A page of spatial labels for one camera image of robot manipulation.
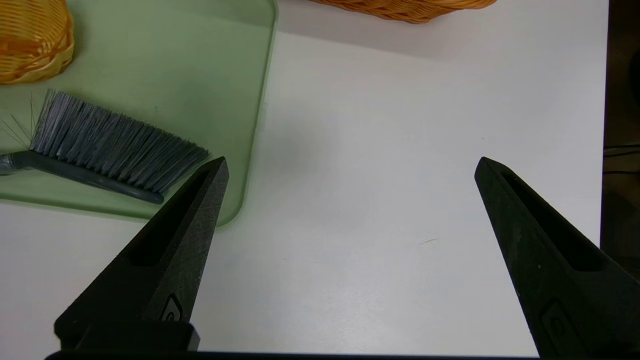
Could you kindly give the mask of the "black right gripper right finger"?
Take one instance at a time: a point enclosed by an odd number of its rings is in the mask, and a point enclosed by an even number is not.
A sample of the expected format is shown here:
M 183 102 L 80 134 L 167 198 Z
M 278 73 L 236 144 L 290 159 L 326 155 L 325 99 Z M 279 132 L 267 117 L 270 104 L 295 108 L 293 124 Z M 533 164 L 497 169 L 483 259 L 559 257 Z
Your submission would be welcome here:
M 474 180 L 539 357 L 637 359 L 639 282 L 504 164 Z

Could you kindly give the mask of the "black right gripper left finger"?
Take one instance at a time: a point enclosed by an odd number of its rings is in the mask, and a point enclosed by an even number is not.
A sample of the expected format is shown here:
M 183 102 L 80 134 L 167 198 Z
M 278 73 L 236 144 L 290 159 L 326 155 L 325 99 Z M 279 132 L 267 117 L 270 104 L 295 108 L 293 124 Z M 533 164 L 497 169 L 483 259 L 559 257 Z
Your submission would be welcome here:
M 61 350 L 197 349 L 190 323 L 229 180 L 224 157 L 202 164 L 57 318 Z

